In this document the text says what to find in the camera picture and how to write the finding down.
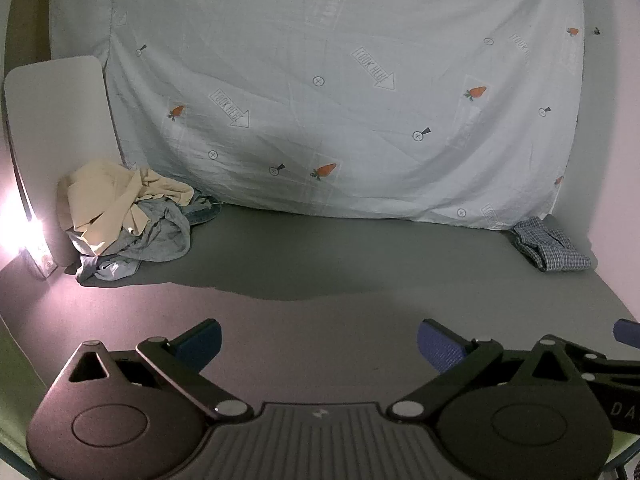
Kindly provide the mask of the cream beige garment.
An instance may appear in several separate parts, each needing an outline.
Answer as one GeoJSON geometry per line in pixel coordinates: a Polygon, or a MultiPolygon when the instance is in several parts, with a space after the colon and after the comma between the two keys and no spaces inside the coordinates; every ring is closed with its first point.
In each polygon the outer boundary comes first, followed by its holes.
{"type": "Polygon", "coordinates": [[[178,206],[190,204],[192,186],[163,177],[150,168],[128,169],[97,159],[62,177],[56,190],[56,214],[63,231],[74,231],[93,255],[102,255],[120,232],[140,236],[150,217],[142,200],[167,198],[178,206]]]}

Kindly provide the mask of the dark denim garment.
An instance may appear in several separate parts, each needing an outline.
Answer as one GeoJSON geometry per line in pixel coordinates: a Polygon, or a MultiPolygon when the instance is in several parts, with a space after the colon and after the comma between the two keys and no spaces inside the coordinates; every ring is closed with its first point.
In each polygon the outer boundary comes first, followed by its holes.
{"type": "Polygon", "coordinates": [[[195,190],[186,206],[180,207],[182,214],[189,221],[190,226],[200,226],[215,219],[220,214],[222,203],[213,195],[203,194],[195,190]]]}

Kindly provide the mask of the folded checkered shirt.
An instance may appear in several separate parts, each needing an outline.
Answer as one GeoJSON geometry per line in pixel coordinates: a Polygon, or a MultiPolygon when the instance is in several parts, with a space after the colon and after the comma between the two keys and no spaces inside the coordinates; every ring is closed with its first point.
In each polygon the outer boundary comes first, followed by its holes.
{"type": "Polygon", "coordinates": [[[518,222],[509,234],[514,247],[541,272],[578,272],[591,268],[591,259],[580,252],[563,231],[537,217],[518,222]]]}

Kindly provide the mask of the grey blue crumpled garment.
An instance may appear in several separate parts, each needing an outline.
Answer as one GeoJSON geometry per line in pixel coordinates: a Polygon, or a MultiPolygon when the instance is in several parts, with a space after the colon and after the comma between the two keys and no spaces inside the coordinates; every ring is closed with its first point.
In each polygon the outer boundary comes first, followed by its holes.
{"type": "Polygon", "coordinates": [[[68,238],[79,252],[76,280],[89,278],[114,282],[135,274],[141,263],[162,263],[185,256],[191,247],[191,222],[186,207],[172,200],[142,200],[139,203],[150,222],[140,235],[122,229],[113,244],[95,255],[80,233],[68,230],[68,238]]]}

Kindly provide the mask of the carrot print bed sheet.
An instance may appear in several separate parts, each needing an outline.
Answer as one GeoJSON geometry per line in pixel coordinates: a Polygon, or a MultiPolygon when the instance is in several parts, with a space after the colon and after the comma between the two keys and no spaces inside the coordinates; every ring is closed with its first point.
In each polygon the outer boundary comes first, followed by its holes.
{"type": "Polygon", "coordinates": [[[50,0],[122,158],[228,203],[504,230],[552,211],[582,0],[50,0]]]}

